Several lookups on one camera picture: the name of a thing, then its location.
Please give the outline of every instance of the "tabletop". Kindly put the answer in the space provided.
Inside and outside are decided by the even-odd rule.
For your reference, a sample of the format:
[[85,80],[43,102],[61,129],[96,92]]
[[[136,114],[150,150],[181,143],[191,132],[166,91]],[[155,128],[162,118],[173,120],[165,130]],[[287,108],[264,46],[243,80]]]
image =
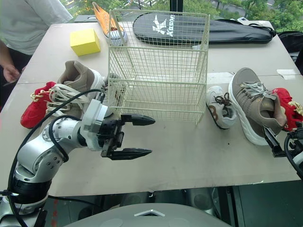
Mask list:
[[[69,33],[89,27],[94,28],[100,38],[101,52],[77,57],[67,43]],[[68,60],[79,60],[106,75],[107,56],[107,44],[98,24],[50,27],[0,113],[0,188],[6,188],[11,162],[29,132],[19,122],[31,102],[30,94],[43,87],[45,82],[56,81],[64,71],[64,62]],[[262,45],[210,46],[208,59],[208,72],[236,72],[241,67],[251,67],[268,89],[285,87],[294,100],[303,103],[303,77],[278,37]],[[293,70],[294,75],[283,78],[277,69]],[[224,75],[223,78],[223,74],[208,74],[207,87],[219,85],[227,91],[231,75]],[[144,127],[126,124],[123,131],[122,148],[150,148],[153,152],[135,160],[112,161],[101,158],[100,152],[76,149],[69,154],[70,160],[61,166],[53,179],[49,193],[72,196],[153,192],[298,179],[286,158],[273,158],[269,146],[250,143],[239,120],[231,129],[220,130],[206,112],[198,125],[157,121]],[[281,143],[285,135],[285,132],[278,135]]]

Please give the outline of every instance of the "yellow sponge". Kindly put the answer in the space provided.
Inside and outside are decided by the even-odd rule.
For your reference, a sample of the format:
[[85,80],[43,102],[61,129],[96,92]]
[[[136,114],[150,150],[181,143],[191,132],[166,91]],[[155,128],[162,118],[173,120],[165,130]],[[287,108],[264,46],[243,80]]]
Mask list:
[[72,32],[71,48],[78,56],[100,52],[99,38],[94,29]]

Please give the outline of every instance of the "white shirt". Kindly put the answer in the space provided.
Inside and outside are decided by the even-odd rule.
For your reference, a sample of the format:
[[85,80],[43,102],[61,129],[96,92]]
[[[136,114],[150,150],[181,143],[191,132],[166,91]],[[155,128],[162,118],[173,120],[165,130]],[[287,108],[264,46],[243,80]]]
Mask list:
[[51,24],[72,19],[59,0],[2,0],[0,9],[0,33],[7,47],[28,55]]

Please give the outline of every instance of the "white wire basket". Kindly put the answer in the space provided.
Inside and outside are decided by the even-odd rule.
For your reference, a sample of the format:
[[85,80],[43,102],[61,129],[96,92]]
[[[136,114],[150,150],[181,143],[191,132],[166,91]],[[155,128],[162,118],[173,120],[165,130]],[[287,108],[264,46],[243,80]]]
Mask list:
[[115,9],[110,18],[110,108],[198,123],[205,112],[209,15]]

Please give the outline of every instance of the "beige sneaker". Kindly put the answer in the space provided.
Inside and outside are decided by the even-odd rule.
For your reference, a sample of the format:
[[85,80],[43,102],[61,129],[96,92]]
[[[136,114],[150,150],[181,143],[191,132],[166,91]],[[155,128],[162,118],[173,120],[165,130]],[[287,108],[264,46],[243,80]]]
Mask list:
[[257,145],[268,145],[263,125],[277,135],[286,123],[279,97],[266,90],[255,72],[240,69],[229,83],[228,92],[241,121],[246,138]]
[[[50,91],[49,97],[51,102],[47,103],[46,114],[81,92],[106,87],[104,83],[105,77],[101,76],[97,71],[87,68],[78,61],[67,61],[65,67],[66,69],[58,79],[58,83],[53,86]],[[98,94],[99,92],[91,92],[73,100],[45,121],[41,129],[56,116],[71,115],[81,118],[91,100]]]

